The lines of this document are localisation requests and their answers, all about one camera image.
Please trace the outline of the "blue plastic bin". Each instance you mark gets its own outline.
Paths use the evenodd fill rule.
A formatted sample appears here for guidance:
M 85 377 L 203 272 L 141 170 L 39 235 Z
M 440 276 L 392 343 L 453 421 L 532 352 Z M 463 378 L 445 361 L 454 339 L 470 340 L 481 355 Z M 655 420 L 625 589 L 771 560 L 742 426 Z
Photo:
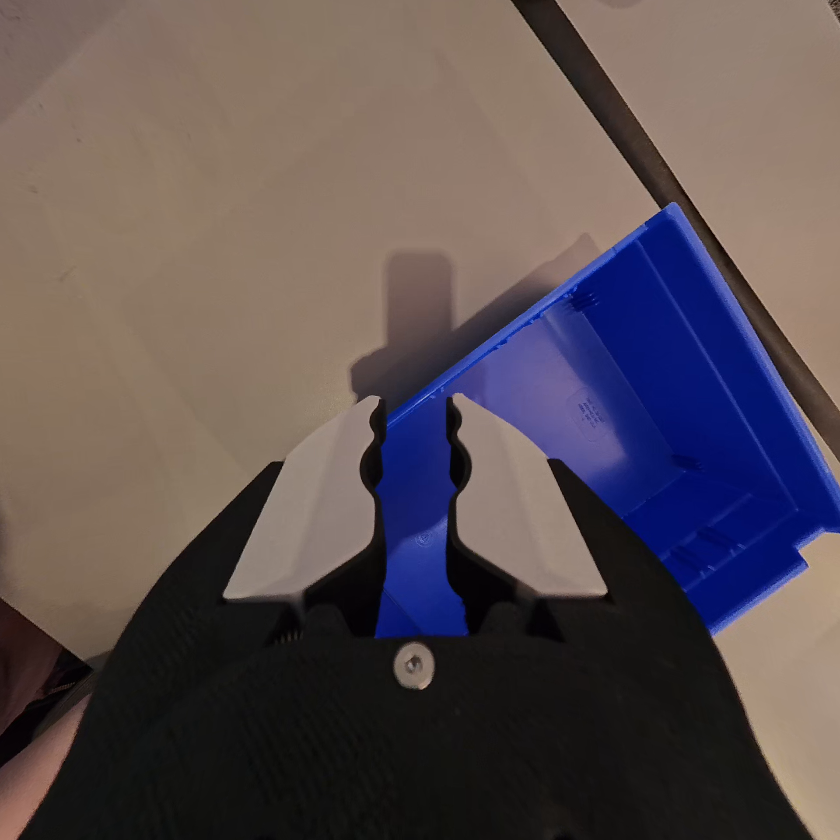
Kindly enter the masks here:
M 446 575 L 446 401 L 563 461 L 647 543 L 711 634 L 838 532 L 838 484 L 728 284 L 670 204 L 389 409 L 378 637 L 465 635 Z

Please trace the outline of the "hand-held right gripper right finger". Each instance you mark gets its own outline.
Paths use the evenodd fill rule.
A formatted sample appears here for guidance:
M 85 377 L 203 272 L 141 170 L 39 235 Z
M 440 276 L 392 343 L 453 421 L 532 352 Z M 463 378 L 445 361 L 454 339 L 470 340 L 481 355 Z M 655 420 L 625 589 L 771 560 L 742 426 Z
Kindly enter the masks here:
M 607 586 L 546 454 L 487 408 L 448 399 L 457 467 L 448 540 L 467 562 L 513 591 L 539 598 L 600 598 Z

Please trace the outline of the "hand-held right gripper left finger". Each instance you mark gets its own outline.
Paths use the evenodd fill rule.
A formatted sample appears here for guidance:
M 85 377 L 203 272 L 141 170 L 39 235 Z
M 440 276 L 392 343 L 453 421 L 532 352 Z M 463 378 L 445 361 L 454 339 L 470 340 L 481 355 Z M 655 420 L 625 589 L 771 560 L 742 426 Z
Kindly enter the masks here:
M 375 539 L 383 400 L 368 396 L 321 425 L 283 462 L 226 588 L 226 601 L 302 601 Z

